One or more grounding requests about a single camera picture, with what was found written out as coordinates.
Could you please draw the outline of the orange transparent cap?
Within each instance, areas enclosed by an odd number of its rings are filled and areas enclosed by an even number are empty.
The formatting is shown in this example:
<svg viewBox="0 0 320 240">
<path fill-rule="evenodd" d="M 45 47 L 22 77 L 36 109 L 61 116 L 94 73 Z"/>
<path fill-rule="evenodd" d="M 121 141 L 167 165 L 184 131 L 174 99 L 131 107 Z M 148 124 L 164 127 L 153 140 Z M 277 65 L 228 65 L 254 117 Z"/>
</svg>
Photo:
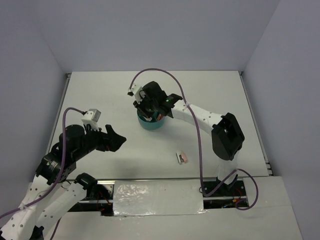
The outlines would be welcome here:
<svg viewBox="0 0 320 240">
<path fill-rule="evenodd" d="M 156 120 L 157 120 L 157 121 L 160 121 L 160 120 L 162 119 L 162 117 L 163 117 L 163 115 L 162 115 L 161 113 L 159 113 L 158 116 L 157 116 L 157 118 L 156 118 Z"/>
</svg>

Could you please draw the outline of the pink white stapler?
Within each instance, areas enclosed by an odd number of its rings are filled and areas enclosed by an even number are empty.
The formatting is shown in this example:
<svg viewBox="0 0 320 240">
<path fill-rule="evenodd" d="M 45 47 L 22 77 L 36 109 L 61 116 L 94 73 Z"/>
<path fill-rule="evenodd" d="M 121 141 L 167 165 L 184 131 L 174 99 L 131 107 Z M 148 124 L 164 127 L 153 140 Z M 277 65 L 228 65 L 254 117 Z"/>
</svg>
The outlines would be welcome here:
<svg viewBox="0 0 320 240">
<path fill-rule="evenodd" d="M 181 150 L 176 152 L 176 158 L 179 165 L 186 164 L 188 162 L 186 154 Z"/>
</svg>

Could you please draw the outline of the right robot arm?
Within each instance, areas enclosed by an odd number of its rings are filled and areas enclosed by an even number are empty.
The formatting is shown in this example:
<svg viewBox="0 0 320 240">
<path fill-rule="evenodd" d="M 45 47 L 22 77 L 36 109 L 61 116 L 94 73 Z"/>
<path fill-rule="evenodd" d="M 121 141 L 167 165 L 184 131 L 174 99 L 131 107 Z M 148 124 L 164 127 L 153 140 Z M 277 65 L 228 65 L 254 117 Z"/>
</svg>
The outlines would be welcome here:
<svg viewBox="0 0 320 240">
<path fill-rule="evenodd" d="M 194 125 L 198 135 L 200 130 L 207 133 L 211 137 L 212 150 L 219 159 L 217 190 L 223 196 L 234 191 L 238 177 L 236 155 L 245 136 L 232 113 L 217 114 L 188 103 L 178 94 L 167 95 L 155 81 L 144 86 L 131 84 L 128 95 L 135 98 L 133 106 L 147 122 L 156 117 L 170 117 Z"/>
</svg>

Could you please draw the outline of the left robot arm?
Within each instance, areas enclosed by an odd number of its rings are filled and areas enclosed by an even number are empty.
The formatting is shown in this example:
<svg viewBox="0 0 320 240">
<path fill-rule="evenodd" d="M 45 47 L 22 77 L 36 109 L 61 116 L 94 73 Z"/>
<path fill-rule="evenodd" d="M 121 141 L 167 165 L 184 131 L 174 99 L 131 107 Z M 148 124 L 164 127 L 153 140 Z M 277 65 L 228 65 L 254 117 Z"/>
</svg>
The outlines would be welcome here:
<svg viewBox="0 0 320 240">
<path fill-rule="evenodd" d="M 35 172 L 32 185 L 19 206 L 19 211 L 0 229 L 2 240 L 42 240 L 49 230 L 78 201 L 97 196 L 98 181 L 87 173 L 79 174 L 57 199 L 55 192 L 68 175 L 76 169 L 76 162 L 97 150 L 116 152 L 126 138 L 107 124 L 106 132 L 86 131 L 74 124 L 66 128 L 66 157 L 63 156 L 63 137 L 45 155 Z"/>
</svg>

